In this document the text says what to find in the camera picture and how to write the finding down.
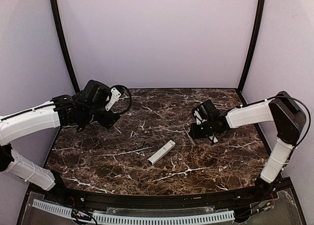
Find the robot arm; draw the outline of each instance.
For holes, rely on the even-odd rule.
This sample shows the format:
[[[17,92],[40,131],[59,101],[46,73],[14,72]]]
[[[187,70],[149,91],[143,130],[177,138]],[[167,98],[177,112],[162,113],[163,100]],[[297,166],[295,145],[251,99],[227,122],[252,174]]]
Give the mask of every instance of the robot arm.
[[[284,91],[276,97],[255,104],[236,107],[221,114],[214,104],[207,100],[192,111],[197,122],[191,125],[190,135],[193,139],[211,138],[217,133],[238,128],[246,124],[266,121],[275,122],[277,141],[269,156],[267,164],[256,180],[256,186],[264,193],[272,188],[272,182],[288,164],[297,141],[306,122],[304,112]]]
[[[14,174],[46,191],[63,187],[57,172],[43,169],[27,160],[11,147],[10,142],[40,130],[74,123],[78,125],[77,131],[82,131],[91,120],[109,129],[129,109],[121,113],[110,110],[125,89],[121,85],[109,88],[90,80],[84,90],[74,96],[62,95],[32,109],[1,116],[0,171]]]

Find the purple wall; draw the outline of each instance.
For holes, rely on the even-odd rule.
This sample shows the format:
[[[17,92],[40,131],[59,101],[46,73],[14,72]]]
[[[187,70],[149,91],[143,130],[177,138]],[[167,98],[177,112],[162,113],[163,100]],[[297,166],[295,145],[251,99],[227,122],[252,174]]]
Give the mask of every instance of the purple wall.
[[[59,0],[80,86],[236,87],[258,0]]]
[[[265,0],[261,30],[244,88],[248,102],[286,90],[314,110],[314,0]],[[274,124],[262,124],[271,145]],[[290,176],[308,224],[314,224],[314,128],[284,171]]]
[[[58,43],[50,0],[0,0],[0,114],[73,94]],[[42,165],[56,130],[12,142],[18,152]],[[0,224],[16,224],[28,184],[0,173]]]

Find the white object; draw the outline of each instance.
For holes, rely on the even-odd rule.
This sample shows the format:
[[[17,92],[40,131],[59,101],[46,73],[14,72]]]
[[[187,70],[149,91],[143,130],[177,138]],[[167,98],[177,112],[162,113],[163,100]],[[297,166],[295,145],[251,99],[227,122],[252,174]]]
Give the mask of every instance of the white object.
[[[196,117],[196,124],[200,125],[201,123],[204,123],[206,119],[202,119],[198,111],[194,111],[194,116]]]
[[[32,207],[46,211],[57,216],[72,219],[71,208],[48,203],[38,199],[34,199]],[[160,218],[147,218],[147,217],[129,217],[129,216],[116,216],[108,215],[104,213],[94,212],[92,215],[98,224],[104,225],[206,225],[217,224],[220,222],[232,221],[235,219],[234,211],[225,211],[214,214],[203,214],[196,216],[184,216],[184,217],[160,217]]]
[[[158,160],[160,160],[162,157],[164,157],[165,154],[167,154],[175,146],[175,144],[176,143],[174,141],[170,140],[169,142],[166,143],[166,145],[164,145],[154,155],[152,155],[148,159],[148,162],[151,165],[154,165],[155,163],[157,163]]]
[[[49,104],[54,104],[54,102],[47,101],[39,106]],[[58,112],[53,110],[55,106],[35,110],[39,106],[32,108],[31,112],[0,121],[0,145],[7,145],[17,138],[60,126]]]
[[[49,191],[54,185],[54,175],[50,170],[43,169],[32,161],[24,158],[16,150],[11,150],[14,161],[11,162],[5,172],[14,174],[25,182],[31,182],[41,187],[45,191]]]
[[[238,128],[243,125],[274,121],[273,115],[269,108],[269,102],[266,100],[244,108],[234,108],[226,116],[230,128]]]
[[[209,139],[212,140],[213,143],[217,143],[218,142],[218,139],[214,136],[210,136]]]
[[[39,106],[31,108],[32,111],[26,112],[15,117],[0,121],[0,145],[7,145],[11,141],[48,128],[60,126],[58,112],[55,112],[54,102],[47,101]],[[54,175],[50,170],[39,167],[33,162],[21,156],[16,150],[11,150],[14,161],[8,165],[5,172],[14,174],[22,178],[25,182],[29,181],[42,189],[49,191],[54,185]]]
[[[106,111],[109,111],[113,104],[116,103],[119,100],[119,97],[121,96],[121,93],[115,87],[111,89],[111,93],[112,93],[111,99],[105,107]]]
[[[254,124],[266,121],[274,121],[271,114],[269,103],[271,100],[253,104],[244,108],[234,108],[229,111],[226,119],[230,128],[238,128],[247,124]],[[271,183],[282,170],[286,163],[293,146],[277,139],[276,145],[271,152],[269,159],[261,172],[261,179]]]
[[[277,142],[269,156],[267,164],[261,172],[261,179],[268,183],[273,182],[286,164],[292,149],[293,145],[284,143],[280,138],[277,138]]]

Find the marble table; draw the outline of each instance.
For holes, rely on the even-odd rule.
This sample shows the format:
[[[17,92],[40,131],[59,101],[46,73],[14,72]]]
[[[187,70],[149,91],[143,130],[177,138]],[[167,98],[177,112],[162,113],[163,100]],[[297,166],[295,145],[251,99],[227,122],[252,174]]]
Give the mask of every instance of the marble table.
[[[253,125],[195,140],[191,110],[211,99],[221,111],[241,104],[234,89],[133,89],[131,110],[107,130],[92,122],[63,127],[46,168],[68,188],[121,195],[187,195],[252,186],[268,154]],[[115,108],[127,106],[123,97]],[[147,159],[169,140],[175,147],[154,166]]]

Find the white bracket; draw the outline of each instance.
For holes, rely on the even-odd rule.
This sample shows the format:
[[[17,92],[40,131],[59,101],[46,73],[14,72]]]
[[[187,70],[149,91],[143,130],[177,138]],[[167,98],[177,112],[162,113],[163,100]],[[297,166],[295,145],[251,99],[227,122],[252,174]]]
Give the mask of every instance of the white bracket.
[[[111,89],[111,93],[112,93],[111,99],[105,107],[106,111],[109,111],[111,107],[114,105],[114,103],[116,103],[121,96],[121,93],[115,87]]]

